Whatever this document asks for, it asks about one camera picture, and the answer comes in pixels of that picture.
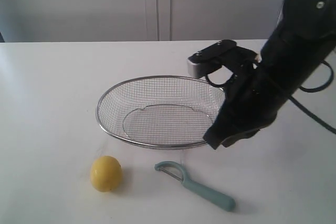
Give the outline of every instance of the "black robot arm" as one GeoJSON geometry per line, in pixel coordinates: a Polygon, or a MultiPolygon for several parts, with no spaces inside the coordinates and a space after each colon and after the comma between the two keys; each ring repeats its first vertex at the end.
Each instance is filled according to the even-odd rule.
{"type": "Polygon", "coordinates": [[[226,99],[204,140],[228,147],[269,126],[278,110],[336,46],[336,0],[284,0],[283,19],[258,55],[223,40],[189,57],[200,78],[222,66],[233,72],[226,99]]]}

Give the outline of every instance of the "vegetable peeler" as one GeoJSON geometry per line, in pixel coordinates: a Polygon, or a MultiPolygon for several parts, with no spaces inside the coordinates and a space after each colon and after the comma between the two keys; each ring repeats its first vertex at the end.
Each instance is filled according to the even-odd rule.
{"type": "Polygon", "coordinates": [[[182,185],[187,188],[188,190],[198,194],[204,199],[207,199],[208,201],[212,202],[213,204],[219,206],[225,211],[233,211],[236,202],[235,200],[227,196],[223,193],[220,193],[214,189],[211,189],[207,186],[204,186],[200,183],[197,183],[190,179],[187,170],[180,164],[173,162],[173,161],[163,161],[155,165],[155,170],[163,171],[164,173],[167,173],[168,175],[172,176],[173,178],[179,180],[182,185]],[[178,169],[182,173],[182,178],[176,176],[175,174],[169,172],[164,167],[174,167],[178,169]]]}

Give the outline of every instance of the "wire mesh basket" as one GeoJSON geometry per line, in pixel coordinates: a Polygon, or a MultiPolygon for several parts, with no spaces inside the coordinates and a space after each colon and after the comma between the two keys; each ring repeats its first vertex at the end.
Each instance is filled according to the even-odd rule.
{"type": "Polygon", "coordinates": [[[205,144],[225,99],[206,81],[150,76],[124,81],[106,91],[96,108],[101,128],[127,143],[155,149],[205,144]]]}

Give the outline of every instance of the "white table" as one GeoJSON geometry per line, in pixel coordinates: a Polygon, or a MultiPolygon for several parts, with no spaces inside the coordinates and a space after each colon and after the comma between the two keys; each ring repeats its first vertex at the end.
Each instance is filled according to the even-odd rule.
{"type": "MultiPolygon", "coordinates": [[[[188,76],[186,58],[212,43],[0,45],[0,223],[335,223],[336,137],[290,102],[272,126],[216,151],[143,149],[97,125],[94,110],[106,89],[141,76],[188,76]],[[114,194],[90,185],[89,169],[100,155],[123,167],[124,184],[114,194]],[[154,164],[166,160],[182,162],[196,181],[233,196],[237,212],[224,212],[156,172],[154,164]]],[[[239,41],[255,51],[263,43],[239,41]]],[[[336,67],[335,55],[328,61],[336,67]]],[[[306,86],[327,74],[320,67],[306,86]]],[[[336,125],[335,84],[295,96],[336,125]]]]}

